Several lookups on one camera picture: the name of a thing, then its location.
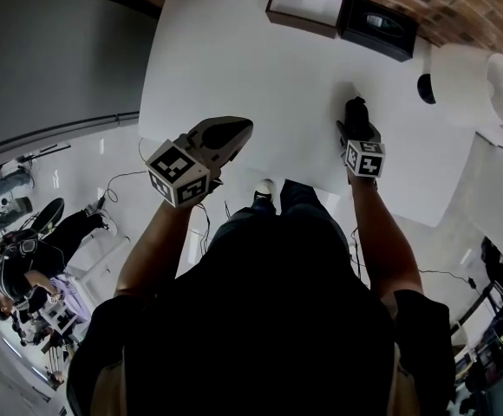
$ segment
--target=fiducial marker cube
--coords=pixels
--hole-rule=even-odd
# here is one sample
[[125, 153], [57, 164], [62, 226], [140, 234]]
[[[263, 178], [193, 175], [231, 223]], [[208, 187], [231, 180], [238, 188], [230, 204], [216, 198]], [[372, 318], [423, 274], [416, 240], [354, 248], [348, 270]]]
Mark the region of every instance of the fiducial marker cube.
[[348, 140], [346, 166], [360, 177], [381, 177], [384, 145], [375, 142]]
[[210, 171], [171, 140], [165, 140], [146, 166], [152, 187], [172, 206], [207, 192]]

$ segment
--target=shoe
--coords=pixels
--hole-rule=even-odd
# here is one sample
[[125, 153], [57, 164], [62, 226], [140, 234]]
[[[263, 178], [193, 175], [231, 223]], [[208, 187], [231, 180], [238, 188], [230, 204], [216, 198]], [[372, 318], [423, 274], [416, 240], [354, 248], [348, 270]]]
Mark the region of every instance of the shoe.
[[108, 215], [108, 213], [105, 210], [100, 210], [97, 214], [101, 216], [101, 220], [103, 221], [103, 230], [107, 230], [113, 236], [116, 236], [116, 223], [113, 222], [113, 219]]
[[101, 211], [101, 208], [103, 208], [103, 204], [105, 203], [105, 197], [100, 198], [99, 200], [96, 200], [93, 204], [89, 204], [84, 208], [84, 211], [88, 216], [91, 216], [92, 214], [96, 214], [97, 212]]
[[258, 198], [266, 198], [272, 203], [275, 196], [275, 184], [270, 179], [263, 179], [255, 187], [255, 192], [253, 193], [253, 201], [255, 202]]

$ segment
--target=cable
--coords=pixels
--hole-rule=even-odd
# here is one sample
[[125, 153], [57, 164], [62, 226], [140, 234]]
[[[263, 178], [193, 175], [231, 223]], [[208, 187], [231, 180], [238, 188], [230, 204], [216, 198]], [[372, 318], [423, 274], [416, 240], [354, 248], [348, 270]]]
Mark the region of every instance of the cable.
[[204, 254], [207, 253], [207, 240], [209, 239], [209, 230], [211, 229], [211, 221], [209, 220], [209, 214], [207, 214], [207, 209], [205, 208], [205, 206], [202, 203], [199, 203], [196, 206], [203, 210], [203, 212], [206, 214], [206, 220], [207, 220], [206, 233], [199, 241], [199, 249], [201, 250], [201, 256], [203, 257]]
[[37, 214], [34, 214], [33, 216], [30, 216], [29, 218], [27, 218], [24, 223], [22, 224], [22, 226], [18, 229], [19, 231], [22, 231], [24, 229], [24, 227], [31, 221], [31, 220], [34, 220], [35, 218], [37, 218], [37, 216], [39, 216], [39, 212]]
[[144, 138], [143, 138], [143, 137], [142, 137], [142, 138], [140, 139], [140, 141], [138, 142], [138, 154], [140, 155], [140, 159], [142, 159], [142, 160], [143, 160], [143, 162], [145, 163], [145, 162], [146, 162], [146, 160], [144, 159], [144, 156], [142, 156], [142, 155], [141, 155], [141, 147], [140, 147], [140, 146], [141, 146], [141, 141], [142, 141], [142, 140], [144, 140]]
[[118, 174], [118, 175], [114, 176], [112, 179], [109, 180], [109, 183], [107, 184], [107, 190], [105, 190], [105, 192], [103, 193], [103, 197], [105, 197], [107, 195], [109, 197], [109, 200], [111, 202], [113, 202], [114, 204], [116, 204], [119, 201], [119, 196], [117, 195], [116, 192], [114, 192], [111, 189], [111, 182], [115, 179], [118, 179], [119, 177], [131, 176], [133, 174], [143, 174], [144, 172], [147, 172], [147, 171], [125, 172], [123, 174]]
[[354, 257], [350, 257], [350, 260], [357, 265], [357, 277], [359, 277], [359, 280], [361, 281], [362, 280], [362, 267], [364, 267], [364, 268], [367, 268], [367, 267], [365, 267], [365, 265], [363, 265], [362, 263], [359, 263], [358, 250], [359, 250], [360, 245], [357, 243], [357, 239], [355, 236], [356, 232], [357, 232], [357, 227], [349, 235], [352, 238], [352, 240], [354, 241], [354, 245], [356, 247], [356, 260], [354, 260]]
[[496, 330], [493, 329], [494, 335], [496, 336], [496, 339], [498, 339], [498, 342], [500, 342], [503, 345], [503, 341], [500, 339], [500, 336], [498, 336], [498, 333], [496, 333]]
[[191, 233], [195, 234], [196, 236], [200, 236], [200, 237], [203, 237], [205, 234], [202, 234], [196, 230], [192, 230], [191, 228], [188, 228], [188, 231], [190, 231]]
[[459, 277], [455, 274], [452, 274], [450, 271], [436, 271], [436, 270], [418, 270], [420, 273], [439, 273], [439, 274], [448, 274], [452, 277], [455, 277], [456, 279], [460, 279], [461, 281], [465, 282], [467, 285], [469, 285], [471, 288], [474, 288], [472, 286], [472, 284], [467, 281], [466, 279], [464, 279], [463, 277]]

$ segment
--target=gray wall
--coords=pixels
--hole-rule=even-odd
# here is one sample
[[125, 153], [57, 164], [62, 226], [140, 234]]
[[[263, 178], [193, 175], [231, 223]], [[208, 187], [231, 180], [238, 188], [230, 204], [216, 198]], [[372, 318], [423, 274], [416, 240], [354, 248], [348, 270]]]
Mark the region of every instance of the gray wall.
[[108, 0], [0, 0], [0, 142], [140, 110], [156, 24]]

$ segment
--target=black shirt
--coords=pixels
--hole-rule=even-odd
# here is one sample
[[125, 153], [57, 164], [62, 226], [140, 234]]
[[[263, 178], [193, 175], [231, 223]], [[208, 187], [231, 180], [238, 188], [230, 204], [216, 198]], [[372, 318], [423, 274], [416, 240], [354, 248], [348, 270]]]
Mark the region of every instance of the black shirt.
[[0, 293], [15, 302], [21, 301], [32, 290], [24, 274], [36, 270], [50, 279], [62, 273], [64, 268], [61, 250], [39, 241], [32, 254], [23, 256], [19, 252], [11, 252], [8, 258], [1, 258]]
[[447, 308], [398, 293], [400, 321], [355, 276], [330, 224], [252, 218], [152, 307], [119, 296], [97, 308], [69, 402], [89, 414], [98, 375], [122, 361], [128, 414], [386, 414], [402, 340], [421, 406], [443, 412], [454, 384]]
[[28, 313], [33, 314], [45, 305], [47, 302], [47, 290], [42, 287], [36, 287], [30, 293], [30, 298], [28, 300], [28, 309], [22, 309], [18, 311], [18, 317], [20, 322], [26, 323], [29, 321]]

